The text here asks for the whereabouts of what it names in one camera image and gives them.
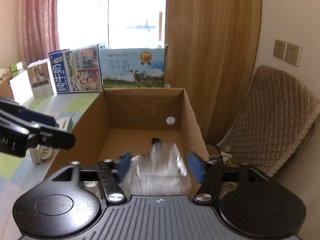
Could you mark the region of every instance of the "window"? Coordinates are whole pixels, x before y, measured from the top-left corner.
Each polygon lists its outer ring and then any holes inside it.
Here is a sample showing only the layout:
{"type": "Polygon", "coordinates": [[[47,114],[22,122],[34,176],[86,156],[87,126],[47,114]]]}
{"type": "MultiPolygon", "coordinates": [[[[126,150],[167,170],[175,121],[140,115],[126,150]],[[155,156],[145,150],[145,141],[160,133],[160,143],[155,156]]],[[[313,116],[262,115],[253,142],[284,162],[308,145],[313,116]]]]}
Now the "window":
{"type": "Polygon", "coordinates": [[[60,47],[164,45],[165,0],[58,0],[60,47]]]}

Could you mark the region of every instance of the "round hole in cardboard box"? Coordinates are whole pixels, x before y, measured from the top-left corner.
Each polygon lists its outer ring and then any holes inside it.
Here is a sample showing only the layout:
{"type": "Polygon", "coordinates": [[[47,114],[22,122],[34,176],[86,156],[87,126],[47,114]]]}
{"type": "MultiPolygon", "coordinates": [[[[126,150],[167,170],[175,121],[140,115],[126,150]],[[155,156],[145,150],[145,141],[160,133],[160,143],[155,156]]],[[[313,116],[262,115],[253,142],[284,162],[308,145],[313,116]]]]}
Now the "round hole in cardboard box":
{"type": "Polygon", "coordinates": [[[167,124],[172,125],[172,124],[174,124],[174,123],[176,122],[176,119],[175,119],[173,116],[169,116],[169,117],[167,118],[167,120],[165,120],[165,122],[166,122],[167,124]]]}

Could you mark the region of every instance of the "brown quilted fabric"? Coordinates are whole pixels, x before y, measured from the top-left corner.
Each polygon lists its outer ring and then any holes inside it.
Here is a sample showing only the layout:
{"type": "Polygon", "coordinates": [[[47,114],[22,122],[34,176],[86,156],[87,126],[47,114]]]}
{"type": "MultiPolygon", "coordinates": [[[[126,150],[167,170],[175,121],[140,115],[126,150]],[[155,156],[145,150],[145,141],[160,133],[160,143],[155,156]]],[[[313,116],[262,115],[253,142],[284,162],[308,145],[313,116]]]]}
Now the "brown quilted fabric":
{"type": "Polygon", "coordinates": [[[252,163],[269,176],[278,171],[307,135],[320,104],[288,73],[260,66],[236,120],[218,144],[232,147],[235,164],[252,163]]]}

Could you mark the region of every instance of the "blue milk box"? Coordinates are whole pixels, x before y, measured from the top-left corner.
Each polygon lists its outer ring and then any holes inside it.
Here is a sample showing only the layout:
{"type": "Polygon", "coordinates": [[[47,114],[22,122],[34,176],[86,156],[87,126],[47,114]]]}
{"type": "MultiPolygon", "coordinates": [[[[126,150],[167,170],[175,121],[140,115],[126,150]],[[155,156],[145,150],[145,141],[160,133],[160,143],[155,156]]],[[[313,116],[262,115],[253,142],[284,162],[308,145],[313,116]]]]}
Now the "blue milk box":
{"type": "Polygon", "coordinates": [[[98,46],[49,52],[57,93],[102,90],[98,46]]]}
{"type": "Polygon", "coordinates": [[[163,87],[164,49],[99,49],[104,88],[163,87]]]}

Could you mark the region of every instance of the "gray ridged plate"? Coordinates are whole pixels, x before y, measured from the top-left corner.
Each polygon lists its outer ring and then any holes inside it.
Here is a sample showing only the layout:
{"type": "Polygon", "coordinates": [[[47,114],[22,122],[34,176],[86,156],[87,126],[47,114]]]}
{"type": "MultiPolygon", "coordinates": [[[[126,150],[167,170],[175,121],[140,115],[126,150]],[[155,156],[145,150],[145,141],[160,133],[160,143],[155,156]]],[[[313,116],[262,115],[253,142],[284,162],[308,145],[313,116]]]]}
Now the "gray ridged plate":
{"type": "MultiPolygon", "coordinates": [[[[187,196],[133,196],[110,206],[103,217],[73,240],[245,240],[225,227],[213,209],[187,196]]],[[[298,240],[291,236],[287,240],[298,240]]]]}

